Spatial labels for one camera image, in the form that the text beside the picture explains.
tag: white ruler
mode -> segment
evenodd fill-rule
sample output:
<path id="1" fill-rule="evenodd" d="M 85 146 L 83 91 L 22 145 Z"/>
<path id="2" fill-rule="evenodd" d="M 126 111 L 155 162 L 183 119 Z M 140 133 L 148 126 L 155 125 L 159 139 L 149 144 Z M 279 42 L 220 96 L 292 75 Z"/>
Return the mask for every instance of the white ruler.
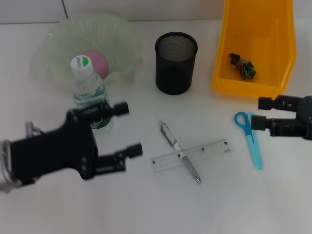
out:
<path id="1" fill-rule="evenodd" d="M 212 158 L 217 155 L 228 153 L 229 151 L 231 151 L 231 148 L 227 140 L 220 140 L 215 143 L 183 150 L 184 154 L 189 157 L 191 162 L 195 162 L 204 158 Z M 183 162 L 180 160 L 181 152 L 182 151 L 153 157 L 152 166 L 154 172 L 182 165 Z"/>

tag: white tabletop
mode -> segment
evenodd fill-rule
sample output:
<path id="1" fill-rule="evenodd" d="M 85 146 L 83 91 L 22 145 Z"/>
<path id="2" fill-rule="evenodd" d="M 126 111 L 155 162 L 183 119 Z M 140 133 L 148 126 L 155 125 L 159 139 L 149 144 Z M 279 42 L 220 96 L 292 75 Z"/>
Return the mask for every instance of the white tabletop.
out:
<path id="1" fill-rule="evenodd" d="M 135 23 L 143 62 L 132 82 L 111 83 L 111 103 L 127 101 L 130 115 L 96 133 L 101 154 L 141 142 L 144 156 L 127 172 L 84 181 L 73 170 L 42 177 L 36 185 L 0 194 L 0 230 L 6 234 L 293 234 L 311 233 L 312 142 L 259 132 L 263 170 L 253 166 L 239 111 L 257 100 L 210 89 L 221 21 Z M 24 122 L 42 130 L 63 123 L 74 106 L 69 95 L 46 92 L 34 79 L 36 53 L 54 24 L 0 25 L 0 139 L 24 137 Z M 198 43 L 188 92 L 169 96 L 155 85 L 156 39 L 182 31 Z M 296 21 L 298 58 L 285 94 L 312 94 L 312 19 Z M 268 117 L 294 117 L 257 111 Z M 202 184 L 184 167 L 154 173 L 150 159 L 172 152 L 160 133 L 165 121 L 183 148 L 226 138 L 233 151 L 194 163 Z"/>

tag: silver pen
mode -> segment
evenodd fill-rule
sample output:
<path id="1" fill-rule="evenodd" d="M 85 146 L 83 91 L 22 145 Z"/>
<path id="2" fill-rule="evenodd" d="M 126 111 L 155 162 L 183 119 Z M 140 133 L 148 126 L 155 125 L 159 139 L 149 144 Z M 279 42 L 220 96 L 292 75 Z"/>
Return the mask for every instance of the silver pen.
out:
<path id="1" fill-rule="evenodd" d="M 163 133 L 163 135 L 165 136 L 165 138 L 167 139 L 167 141 L 169 142 L 169 144 L 176 150 L 176 151 L 182 151 L 181 146 L 178 144 L 176 138 L 174 137 L 174 135 L 170 132 L 168 126 L 163 122 L 160 121 L 160 130 Z M 191 176 L 193 178 L 195 178 L 199 183 L 201 183 L 201 179 L 199 177 L 198 172 L 196 171 L 195 167 L 193 166 L 193 164 L 191 163 L 189 157 L 187 157 L 184 152 L 182 151 L 181 153 L 181 161 L 183 162 L 184 166 L 186 167 L 186 169 L 189 171 L 189 173 L 191 174 Z"/>

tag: bottle cap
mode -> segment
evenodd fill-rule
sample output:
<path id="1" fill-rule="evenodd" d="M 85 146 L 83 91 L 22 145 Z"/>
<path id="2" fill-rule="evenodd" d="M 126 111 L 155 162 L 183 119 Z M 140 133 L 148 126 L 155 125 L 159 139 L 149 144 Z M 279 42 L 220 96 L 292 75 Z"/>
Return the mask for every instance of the bottle cap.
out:
<path id="1" fill-rule="evenodd" d="M 70 67 L 77 79 L 88 78 L 93 72 L 91 59 L 85 55 L 75 56 L 70 62 Z"/>

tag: blue scissors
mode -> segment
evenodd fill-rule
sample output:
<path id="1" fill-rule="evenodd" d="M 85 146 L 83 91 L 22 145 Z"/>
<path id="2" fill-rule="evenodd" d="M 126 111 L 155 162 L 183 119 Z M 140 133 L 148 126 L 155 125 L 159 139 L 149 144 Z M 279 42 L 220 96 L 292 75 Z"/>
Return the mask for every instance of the blue scissors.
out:
<path id="1" fill-rule="evenodd" d="M 237 120 L 237 117 L 239 115 L 242 115 L 244 117 L 245 124 L 242 124 Z M 261 154 L 260 154 L 257 136 L 255 134 L 255 130 L 252 130 L 250 127 L 252 115 L 257 115 L 257 114 L 253 113 L 253 112 L 249 112 L 248 114 L 246 114 L 245 112 L 238 112 L 235 115 L 234 120 L 235 120 L 235 123 L 239 127 L 241 127 L 242 129 L 244 129 L 244 131 L 245 131 L 247 142 L 249 145 L 250 152 L 252 153 L 253 162 L 255 164 L 255 167 L 257 169 L 262 169 L 263 168 L 263 162 L 262 162 L 262 158 L 261 158 Z"/>

